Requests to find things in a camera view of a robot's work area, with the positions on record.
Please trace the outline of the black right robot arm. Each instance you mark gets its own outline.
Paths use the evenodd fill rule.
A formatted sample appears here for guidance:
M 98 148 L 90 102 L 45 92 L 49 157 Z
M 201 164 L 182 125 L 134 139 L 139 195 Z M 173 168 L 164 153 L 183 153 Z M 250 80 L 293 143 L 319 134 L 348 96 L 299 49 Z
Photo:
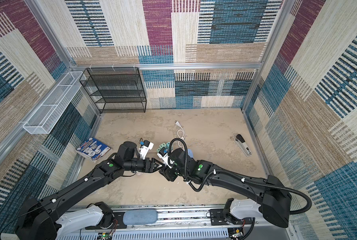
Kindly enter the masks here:
M 266 179 L 244 176 L 209 161 L 195 161 L 182 149 L 174 150 L 168 159 L 172 165 L 159 171 L 168 181 L 183 177 L 195 192 L 204 186 L 213 186 L 243 195 L 256 202 L 259 215 L 277 227 L 287 228 L 291 215 L 305 213 L 312 206 L 310 197 L 285 187 L 272 175 Z

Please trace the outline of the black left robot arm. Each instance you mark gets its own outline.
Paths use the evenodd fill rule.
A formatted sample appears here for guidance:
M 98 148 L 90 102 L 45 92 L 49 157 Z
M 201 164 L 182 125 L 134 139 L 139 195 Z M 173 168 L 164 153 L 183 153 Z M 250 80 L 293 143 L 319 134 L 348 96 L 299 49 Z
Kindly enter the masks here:
M 58 219 L 86 196 L 122 177 L 125 171 L 154 173 L 162 167 L 163 163 L 155 158 L 142 159 L 135 143 L 124 142 L 117 153 L 66 188 L 41 200 L 27 199 L 19 215 L 5 223 L 0 233 L 13 228 L 21 240 L 55 240 L 62 228 Z

